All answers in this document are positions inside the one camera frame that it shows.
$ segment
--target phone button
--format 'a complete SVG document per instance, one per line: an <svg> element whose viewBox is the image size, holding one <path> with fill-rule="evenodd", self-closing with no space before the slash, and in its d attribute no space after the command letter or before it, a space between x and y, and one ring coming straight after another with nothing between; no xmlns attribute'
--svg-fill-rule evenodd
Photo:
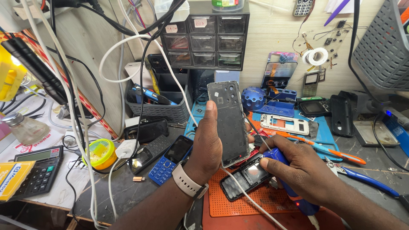
<svg viewBox="0 0 409 230"><path fill-rule="evenodd" d="M169 168L169 166L171 166L172 163L170 161L165 161L165 163L163 163L163 166L165 166L166 168Z"/></svg>

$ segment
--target wire cutters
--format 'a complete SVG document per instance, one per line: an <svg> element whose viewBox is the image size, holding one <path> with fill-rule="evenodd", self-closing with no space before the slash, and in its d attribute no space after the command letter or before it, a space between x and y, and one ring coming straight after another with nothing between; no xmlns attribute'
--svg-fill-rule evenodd
<svg viewBox="0 0 409 230"><path fill-rule="evenodd" d="M333 173L335 173L335 175L338 176L338 173L347 175L349 178L355 179L355 180L359 180L367 185L370 185L376 189L379 189L383 192L385 192L386 194L392 196L392 197L398 197L399 193L391 188L389 188L388 186L386 186L385 184L382 184L381 182L372 179L366 175L360 174L358 172L352 171L348 168L345 168L343 166L340 166L339 164L335 164L334 162L330 161L328 159L328 157L325 157L325 160L327 161L327 166L328 168L331 169L331 171Z"/></svg>
<svg viewBox="0 0 409 230"><path fill-rule="evenodd" d="M358 163L358 164L361 164L361 165L366 165L366 162L363 159L359 158L359 157L349 155L349 154L346 154L346 153L341 153L341 152L338 152L338 151L335 151L335 150L332 150L332 149L328 149L328 148L326 148L326 147L324 147L324 146L322 146L322 145L320 145L318 143L315 143L313 141L310 141L308 139L297 137L297 136L291 135L291 134L283 132L283 131L276 131L276 134L281 135L281 136L283 136L285 138L294 138L294 139L298 139L300 141L304 141L305 143L311 145L311 147L314 148L314 149L318 149L318 150L324 151L326 153L330 153L330 154L339 156L342 159L349 160L349 161L352 161L352 162L355 162L355 163Z"/></svg>

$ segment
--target blue pliers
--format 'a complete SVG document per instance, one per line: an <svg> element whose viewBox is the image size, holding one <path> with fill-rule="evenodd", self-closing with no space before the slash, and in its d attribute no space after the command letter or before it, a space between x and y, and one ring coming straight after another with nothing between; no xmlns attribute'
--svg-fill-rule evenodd
<svg viewBox="0 0 409 230"><path fill-rule="evenodd" d="M397 191L389 188L388 186L382 184L381 182L379 182L379 181L377 181L375 179L372 179L372 178L370 178L368 176L365 176L363 174L357 173L357 172L352 171L352 170L350 170L348 168L345 168L343 166L335 164L334 162L330 161L328 159L328 157L325 157L325 160L327 161L328 168L330 168L331 171L333 173L335 173L335 175L337 175L337 176L338 176L338 173L341 173L341 174L347 175L348 177L350 177L352 179L356 179L356 180L359 180L359 181L361 181L361 182L363 182L365 184L371 185L372 187L377 188L377 189L385 192L386 194L388 194L388 195L390 195L392 197L398 197L399 196L399 193Z"/></svg>

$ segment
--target fingernail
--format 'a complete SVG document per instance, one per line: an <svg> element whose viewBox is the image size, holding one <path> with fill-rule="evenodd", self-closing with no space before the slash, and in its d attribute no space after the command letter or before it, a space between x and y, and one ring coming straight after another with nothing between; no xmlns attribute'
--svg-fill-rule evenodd
<svg viewBox="0 0 409 230"><path fill-rule="evenodd" d="M267 160L267 158L261 158L260 159L260 165L263 167L263 168L267 168L267 165L268 165L268 160Z"/></svg>
<svg viewBox="0 0 409 230"><path fill-rule="evenodd" d="M207 101L206 103L206 110L213 110L213 102L212 101Z"/></svg>

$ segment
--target glass bottle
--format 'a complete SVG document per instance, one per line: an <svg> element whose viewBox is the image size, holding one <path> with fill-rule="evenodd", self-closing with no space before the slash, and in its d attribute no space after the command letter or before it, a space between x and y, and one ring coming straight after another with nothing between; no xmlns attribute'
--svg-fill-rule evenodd
<svg viewBox="0 0 409 230"><path fill-rule="evenodd" d="M47 124L24 117L21 113L10 113L2 119L13 135L24 145L34 144L46 137L50 131Z"/></svg>

